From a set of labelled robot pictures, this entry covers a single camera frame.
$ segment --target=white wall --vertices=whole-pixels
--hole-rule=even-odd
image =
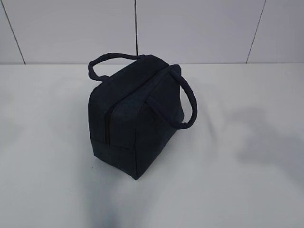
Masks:
[[[5,12],[0,3],[0,64],[23,64]]]
[[[139,0],[139,51],[175,63],[245,63],[263,4]]]
[[[304,1],[267,0],[249,63],[304,63]]]
[[[245,63],[265,0],[137,0],[139,53],[170,63]],[[27,64],[135,54],[134,0],[3,0]],[[304,62],[304,1],[266,0],[249,63]],[[127,63],[117,60],[109,63]],[[22,64],[0,9],[0,64]]]
[[[27,64],[135,54],[133,0],[3,0]]]

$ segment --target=dark navy bag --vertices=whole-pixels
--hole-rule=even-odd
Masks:
[[[98,76],[93,66],[112,58],[134,59],[109,76]],[[102,83],[89,98],[89,129],[94,155],[137,180],[160,154],[177,129],[193,125],[197,103],[181,76],[179,65],[168,65],[153,55],[108,53],[88,65],[89,77]],[[182,123],[180,86],[192,106]]]

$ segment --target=bag handle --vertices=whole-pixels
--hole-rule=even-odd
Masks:
[[[148,97],[147,103],[150,105],[150,107],[153,109],[153,111],[156,112],[157,115],[163,121],[170,124],[173,128],[175,128],[177,130],[190,128],[194,124],[196,117],[198,115],[198,108],[197,108],[197,102],[196,102],[195,95],[194,95],[192,89],[190,88],[189,84],[187,83],[187,81],[180,74],[176,73],[175,71],[171,71],[170,74],[180,84],[180,86],[185,91],[185,93],[190,101],[190,104],[192,107],[192,115],[191,115],[189,122],[179,123],[176,120],[172,119],[171,115],[151,96]]]
[[[89,69],[89,77],[92,80],[95,81],[99,81],[99,82],[103,82],[107,79],[109,79],[109,76],[107,75],[103,75],[103,76],[98,76],[95,71],[93,70],[93,67],[95,65],[97,65],[98,63],[107,61],[109,59],[113,59],[113,58],[126,58],[126,59],[131,59],[131,60],[137,60],[140,59],[142,57],[144,57],[145,55],[139,55],[139,56],[132,56],[132,55],[127,55],[127,54],[122,54],[122,53],[108,53],[108,54],[104,54],[100,57],[98,57],[97,59],[91,61],[88,65],[88,69]]]

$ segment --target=tile grout line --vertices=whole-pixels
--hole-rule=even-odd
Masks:
[[[25,61],[24,61],[24,57],[23,57],[23,54],[22,54],[22,52],[21,52],[21,49],[20,49],[19,43],[18,43],[18,41],[17,41],[17,38],[16,38],[16,35],[15,35],[15,32],[14,32],[14,30],[13,30],[13,27],[11,26],[9,16],[8,16],[8,14],[7,14],[6,10],[5,10],[5,7],[4,7],[4,4],[3,4],[3,1],[2,1],[2,0],[1,0],[1,4],[2,4],[3,10],[4,10],[4,13],[5,13],[6,19],[7,19],[7,20],[8,20],[8,22],[9,22],[9,27],[10,27],[10,30],[11,30],[11,32],[13,33],[14,39],[15,39],[16,44],[17,44],[17,47],[18,47],[18,50],[19,50],[19,52],[20,52],[20,54],[21,54],[21,57],[22,57],[23,63],[24,63],[24,64],[26,64],[26,63],[25,63]]]
[[[136,39],[136,55],[138,55],[138,42],[137,42],[137,7],[136,0],[134,0],[134,17],[135,17],[135,39]]]
[[[263,11],[264,11],[264,8],[265,8],[265,4],[266,4],[266,0],[264,1],[264,5],[263,5],[263,8],[262,8],[262,12],[261,12],[260,18],[259,18],[258,23],[257,23],[256,32],[255,32],[255,35],[253,36],[253,40],[252,40],[251,47],[250,47],[250,50],[249,50],[249,53],[248,53],[248,56],[247,56],[246,63],[248,63],[249,56],[250,56],[250,52],[251,52],[253,43],[255,42],[255,38],[256,38],[256,35],[257,35],[257,29],[258,29],[258,26],[259,26],[260,21],[261,21],[261,18],[262,18],[262,14],[263,14]]]

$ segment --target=lunch bag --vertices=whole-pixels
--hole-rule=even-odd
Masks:
[[[113,58],[136,60],[112,76],[98,76],[93,66]],[[88,65],[89,77],[101,81],[88,104],[94,155],[137,180],[177,129],[193,125],[197,103],[179,65],[153,55],[108,53]],[[180,100],[185,91],[192,116],[187,123]]]

